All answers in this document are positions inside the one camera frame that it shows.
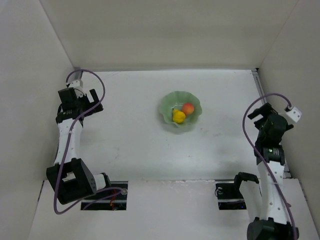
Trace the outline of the red-yellow fake peach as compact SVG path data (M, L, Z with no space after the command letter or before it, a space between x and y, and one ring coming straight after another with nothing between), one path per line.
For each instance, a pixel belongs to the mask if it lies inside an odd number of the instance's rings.
M195 107L193 104L187 102L185 103L183 106L182 106L182 109L181 111L186 115L186 116L189 116L191 115L195 110Z

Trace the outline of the yellow fake pear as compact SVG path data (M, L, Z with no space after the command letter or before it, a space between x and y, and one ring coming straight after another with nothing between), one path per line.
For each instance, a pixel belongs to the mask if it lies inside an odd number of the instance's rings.
M172 121L177 124L182 124L186 119L186 115L184 112L178 110L178 109L173 109L172 111Z

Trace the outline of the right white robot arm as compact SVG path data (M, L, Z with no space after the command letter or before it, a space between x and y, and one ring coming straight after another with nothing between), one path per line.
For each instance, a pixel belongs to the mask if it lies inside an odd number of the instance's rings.
M297 240L300 236L290 205L283 193L285 153L281 140L293 128L286 118L266 103L244 117L258 129L252 144L259 175L239 172L234 177L234 188L244 200L250 223L249 240Z

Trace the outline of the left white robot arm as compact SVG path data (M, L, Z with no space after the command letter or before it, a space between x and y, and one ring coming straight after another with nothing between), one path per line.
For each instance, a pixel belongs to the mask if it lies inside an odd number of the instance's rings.
M94 196L99 190L111 187L109 177L103 172L92 174L80 158L80 138L84 118L101 112L94 89L89 91L93 101L74 87L58 91L61 104L55 121L59 130L58 150L53 166L46 169L46 177L55 190L58 180L57 199L62 205Z

